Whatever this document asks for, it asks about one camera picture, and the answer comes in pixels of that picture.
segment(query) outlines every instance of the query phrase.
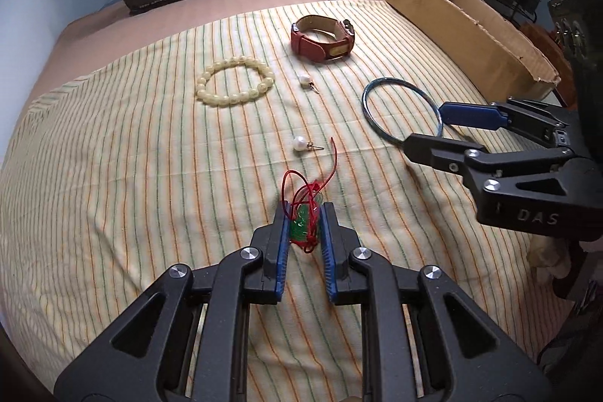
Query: pearl earring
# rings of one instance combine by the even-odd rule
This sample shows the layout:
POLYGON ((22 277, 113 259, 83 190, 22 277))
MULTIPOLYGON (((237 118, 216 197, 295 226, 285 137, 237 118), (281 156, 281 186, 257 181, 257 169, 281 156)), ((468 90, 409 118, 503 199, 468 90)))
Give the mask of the pearl earring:
POLYGON ((294 151, 303 152, 304 150, 310 150, 310 149, 324 150, 324 147, 318 147, 317 145, 314 145, 312 142, 307 141, 306 138, 302 137, 301 135, 294 138, 294 140, 293 140, 293 150, 294 151))
POLYGON ((312 78, 308 74, 302 74, 300 76, 300 84, 301 84, 301 87, 309 87, 315 93, 320 94, 318 92, 318 89, 314 85, 314 82, 312 82, 312 78))

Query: brown leather item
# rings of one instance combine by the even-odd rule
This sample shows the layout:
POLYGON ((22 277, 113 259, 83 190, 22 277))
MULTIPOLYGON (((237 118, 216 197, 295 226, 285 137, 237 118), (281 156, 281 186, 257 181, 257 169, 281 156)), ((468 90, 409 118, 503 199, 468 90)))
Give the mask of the brown leather item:
POLYGON ((354 48, 354 27, 349 20, 338 21, 325 16, 311 14, 304 16, 291 25, 291 48, 297 55, 308 57, 313 62, 324 62, 349 55, 354 48), (304 31, 317 30, 331 33, 333 43, 312 40, 304 31))

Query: beaded bracelet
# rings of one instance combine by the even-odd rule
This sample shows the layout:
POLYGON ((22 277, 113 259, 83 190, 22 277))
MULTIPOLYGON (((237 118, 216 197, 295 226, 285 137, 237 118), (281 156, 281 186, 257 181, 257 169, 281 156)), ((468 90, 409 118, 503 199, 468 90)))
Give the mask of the beaded bracelet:
POLYGON ((199 101, 202 101, 206 105, 226 107, 255 99, 261 94, 265 94, 273 85, 274 72, 270 70, 267 63, 253 57, 234 57, 206 67, 205 72, 197 79, 195 95, 199 101), (218 94, 212 94, 207 91, 206 84, 216 72, 236 66, 246 66, 256 69, 262 77, 262 81, 255 88, 231 94, 230 96, 218 96, 218 94))

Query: pink surface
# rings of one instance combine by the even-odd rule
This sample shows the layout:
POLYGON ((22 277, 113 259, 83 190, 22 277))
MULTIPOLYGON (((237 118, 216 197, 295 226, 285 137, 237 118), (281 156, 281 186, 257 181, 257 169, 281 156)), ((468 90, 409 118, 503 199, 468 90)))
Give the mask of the pink surface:
POLYGON ((242 12, 314 1, 321 0, 183 0, 137 16, 119 2, 65 28, 23 111, 32 99, 162 38, 242 12))

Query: striped tablecloth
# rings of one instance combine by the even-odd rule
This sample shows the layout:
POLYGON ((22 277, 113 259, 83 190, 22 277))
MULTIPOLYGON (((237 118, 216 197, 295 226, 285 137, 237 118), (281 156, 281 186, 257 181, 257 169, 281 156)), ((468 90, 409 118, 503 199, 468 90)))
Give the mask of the striped tablecloth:
MULTIPOLYGON (((324 198, 340 223, 399 266, 439 264, 535 356, 568 305, 536 285, 528 235, 481 226, 459 178, 409 163, 373 134, 360 95, 382 76, 413 82, 437 104, 484 102, 422 32, 373 1, 240 14, 160 40, 37 99, 0 174, 0 309, 33 372, 52 387, 169 265, 206 266, 248 244, 272 221, 288 168, 309 179, 329 173, 331 136, 340 158, 324 198), (291 53, 292 21, 312 13, 352 20, 350 58, 314 65, 291 53), (195 102, 195 74, 237 55, 273 68, 267 96, 233 108, 195 102), (320 94, 300 88, 303 73, 320 94), (326 150, 296 155, 295 135, 326 150)), ((237 68, 212 84, 230 94, 258 80, 237 68)), ((372 105, 399 135, 435 127, 426 105, 400 88, 375 91, 372 105)), ((493 152, 520 149, 505 132, 471 136, 493 152)), ((360 317, 328 304, 320 252, 292 248, 283 302, 252 310, 249 337, 250 401, 360 394, 360 317)))

